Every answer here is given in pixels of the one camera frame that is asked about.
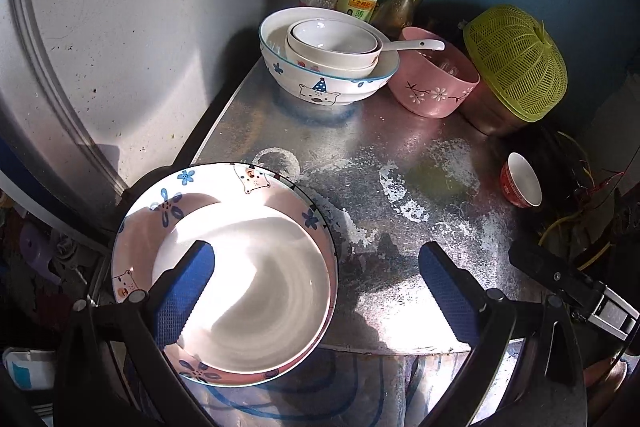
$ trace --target cartoon bear face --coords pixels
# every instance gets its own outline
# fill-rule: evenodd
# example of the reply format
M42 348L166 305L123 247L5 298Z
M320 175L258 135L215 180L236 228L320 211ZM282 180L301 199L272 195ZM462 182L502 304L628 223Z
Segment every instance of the cartoon bear face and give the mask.
M249 194L249 192L256 188L271 187L266 176L255 169L247 168L244 165L234 165L234 171L238 179L242 182L242 185L244 185L245 194Z
M300 98L307 102L319 103L320 105L334 105L335 99L339 96L339 92L317 91L300 84Z
M121 299L126 299L133 290L139 290L138 285L133 280L131 270L127 270L121 275L113 278L116 282L116 295Z

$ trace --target worn table surface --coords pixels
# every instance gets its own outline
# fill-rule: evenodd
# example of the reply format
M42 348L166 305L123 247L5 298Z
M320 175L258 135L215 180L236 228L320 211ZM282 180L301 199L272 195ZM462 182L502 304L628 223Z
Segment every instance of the worn table surface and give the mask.
M407 111L383 88L343 107L280 89L260 60L214 125L196 163L243 161L295 181L331 223L339 290L325 347L367 353L465 351L418 272L438 241L485 288L540 301L508 249L516 209L500 193L506 152L454 113Z

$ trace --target spoon handle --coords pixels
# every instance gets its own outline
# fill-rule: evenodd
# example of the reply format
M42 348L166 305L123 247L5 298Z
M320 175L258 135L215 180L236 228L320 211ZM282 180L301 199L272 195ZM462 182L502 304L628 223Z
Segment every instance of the spoon handle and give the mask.
M396 41L384 42L382 51L388 52L393 50L437 50L444 49L444 42L434 39L422 39L420 41Z

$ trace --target brown pot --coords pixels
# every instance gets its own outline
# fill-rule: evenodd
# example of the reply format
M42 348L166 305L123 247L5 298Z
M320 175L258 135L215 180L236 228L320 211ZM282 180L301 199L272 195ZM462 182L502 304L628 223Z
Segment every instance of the brown pot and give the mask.
M526 126L494 95L484 80L460 105L460 113L478 131L488 136L507 136Z

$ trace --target green mesh food cover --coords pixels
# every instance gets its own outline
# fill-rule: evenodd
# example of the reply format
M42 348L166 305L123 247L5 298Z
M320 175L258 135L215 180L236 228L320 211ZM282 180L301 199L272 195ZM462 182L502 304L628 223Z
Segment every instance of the green mesh food cover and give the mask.
M527 122L564 96L566 67L544 25L509 4L489 8L465 26L466 48L495 96Z

